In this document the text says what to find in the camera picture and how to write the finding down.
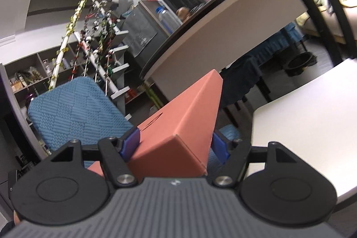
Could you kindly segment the pink box lid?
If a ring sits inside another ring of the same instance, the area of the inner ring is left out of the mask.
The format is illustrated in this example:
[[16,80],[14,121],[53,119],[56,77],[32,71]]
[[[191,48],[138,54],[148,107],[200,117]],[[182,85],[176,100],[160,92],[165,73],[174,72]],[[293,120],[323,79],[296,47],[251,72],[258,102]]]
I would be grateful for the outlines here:
[[222,85],[212,70],[139,125],[140,144],[128,162],[139,181],[207,174]]

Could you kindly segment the blue knitted blanket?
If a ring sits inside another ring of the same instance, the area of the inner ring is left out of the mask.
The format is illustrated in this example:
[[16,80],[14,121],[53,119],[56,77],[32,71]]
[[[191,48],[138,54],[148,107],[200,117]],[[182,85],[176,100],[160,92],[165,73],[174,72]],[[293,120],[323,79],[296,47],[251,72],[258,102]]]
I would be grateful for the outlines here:
[[121,137],[133,126],[88,77],[77,77],[36,97],[28,115],[51,151],[69,140],[84,145]]

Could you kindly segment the dark teal skirted chair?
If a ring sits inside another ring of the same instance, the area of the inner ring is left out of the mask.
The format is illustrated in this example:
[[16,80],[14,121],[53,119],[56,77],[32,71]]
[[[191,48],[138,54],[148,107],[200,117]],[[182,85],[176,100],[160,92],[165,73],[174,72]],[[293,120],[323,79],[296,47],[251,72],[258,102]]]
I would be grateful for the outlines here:
[[303,35],[297,29],[296,24],[291,22],[220,71],[223,79],[220,109],[235,127],[238,124],[228,106],[234,105],[239,111],[238,102],[247,101],[246,94],[254,86],[258,87],[268,103],[271,102],[271,91],[263,79],[261,67],[278,57],[284,50],[288,48],[297,50],[302,44]]

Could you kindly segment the black bowl on floor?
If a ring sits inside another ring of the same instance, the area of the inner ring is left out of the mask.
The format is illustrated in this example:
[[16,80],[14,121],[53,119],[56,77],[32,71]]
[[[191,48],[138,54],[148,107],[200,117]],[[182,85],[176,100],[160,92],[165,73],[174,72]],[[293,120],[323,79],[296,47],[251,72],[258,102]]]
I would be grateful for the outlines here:
[[311,52],[303,52],[295,55],[284,66],[284,71],[289,77],[301,75],[304,70],[317,64],[316,55]]

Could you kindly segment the white ladder shelf with garland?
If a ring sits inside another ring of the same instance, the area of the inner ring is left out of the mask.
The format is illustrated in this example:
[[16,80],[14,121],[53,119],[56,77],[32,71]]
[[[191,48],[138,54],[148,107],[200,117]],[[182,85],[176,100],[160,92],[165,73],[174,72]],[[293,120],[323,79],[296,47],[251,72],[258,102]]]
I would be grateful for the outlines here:
[[119,24],[120,19],[109,9],[107,0],[79,0],[57,50],[48,90],[54,90],[58,83],[59,70],[73,37],[77,49],[70,80],[78,76],[77,68],[81,66],[81,76],[92,77],[124,114],[129,87],[124,85],[123,73],[129,64],[124,62],[128,46],[122,41],[128,31],[121,30]]

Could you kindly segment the white dining table black legs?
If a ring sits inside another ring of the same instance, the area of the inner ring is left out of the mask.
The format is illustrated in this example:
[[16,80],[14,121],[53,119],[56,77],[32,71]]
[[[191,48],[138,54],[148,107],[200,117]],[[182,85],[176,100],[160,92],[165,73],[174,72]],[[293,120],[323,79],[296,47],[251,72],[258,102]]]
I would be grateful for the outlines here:
[[334,66],[337,44],[313,0],[211,0],[161,45],[140,73],[172,100],[209,71],[220,71],[308,12]]

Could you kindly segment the dark grey cabinet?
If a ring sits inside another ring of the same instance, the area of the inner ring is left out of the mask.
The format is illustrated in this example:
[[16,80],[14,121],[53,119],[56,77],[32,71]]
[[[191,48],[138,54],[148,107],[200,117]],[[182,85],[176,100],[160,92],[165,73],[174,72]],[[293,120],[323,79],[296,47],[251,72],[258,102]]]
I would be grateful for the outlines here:
[[123,44],[129,46],[130,54],[141,68],[170,36],[159,21],[158,7],[165,8],[165,5],[158,0],[139,1],[122,26],[122,30],[128,31]]

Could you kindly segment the clear water bottle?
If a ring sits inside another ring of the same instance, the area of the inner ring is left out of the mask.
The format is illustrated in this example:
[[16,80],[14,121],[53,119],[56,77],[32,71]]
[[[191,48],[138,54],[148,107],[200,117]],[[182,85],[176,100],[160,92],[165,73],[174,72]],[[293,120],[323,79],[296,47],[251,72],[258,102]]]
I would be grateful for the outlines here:
[[165,7],[157,7],[156,13],[160,23],[169,34],[173,34],[182,25],[182,21]]

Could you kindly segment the beige sofa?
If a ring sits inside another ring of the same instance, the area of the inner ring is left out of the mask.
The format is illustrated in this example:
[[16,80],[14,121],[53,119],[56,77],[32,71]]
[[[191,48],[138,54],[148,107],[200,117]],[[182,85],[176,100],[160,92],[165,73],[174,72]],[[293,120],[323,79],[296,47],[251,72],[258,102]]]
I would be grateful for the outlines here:
[[[331,5],[328,4],[328,0],[314,0],[318,6],[326,24],[328,25],[330,31],[333,34],[335,40],[339,43],[346,44],[344,35],[339,26],[336,14],[333,11]],[[344,13],[346,14],[347,20],[349,21],[350,27],[353,32],[354,40],[356,42],[356,0],[338,0],[342,5]],[[297,25],[302,29],[304,33],[311,36],[319,36],[319,33],[310,18],[308,12],[301,14],[295,19]]]

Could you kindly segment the white chair black frame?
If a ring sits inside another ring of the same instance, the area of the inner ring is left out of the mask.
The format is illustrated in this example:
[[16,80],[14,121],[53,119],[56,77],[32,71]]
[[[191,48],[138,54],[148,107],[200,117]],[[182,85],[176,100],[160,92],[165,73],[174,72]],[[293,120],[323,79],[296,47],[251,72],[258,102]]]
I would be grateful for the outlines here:
[[334,67],[254,112],[252,144],[282,143],[335,187],[335,210],[356,202],[356,60],[343,60],[323,17],[315,21]]

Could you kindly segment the grey wall shelving unit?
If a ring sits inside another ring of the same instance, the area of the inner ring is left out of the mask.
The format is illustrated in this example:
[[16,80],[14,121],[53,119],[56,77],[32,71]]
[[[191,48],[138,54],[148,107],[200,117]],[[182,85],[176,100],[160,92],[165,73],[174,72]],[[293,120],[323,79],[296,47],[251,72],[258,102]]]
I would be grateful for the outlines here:
[[20,154],[34,164],[50,150],[27,114],[30,102],[47,92],[59,47],[1,64],[1,112]]

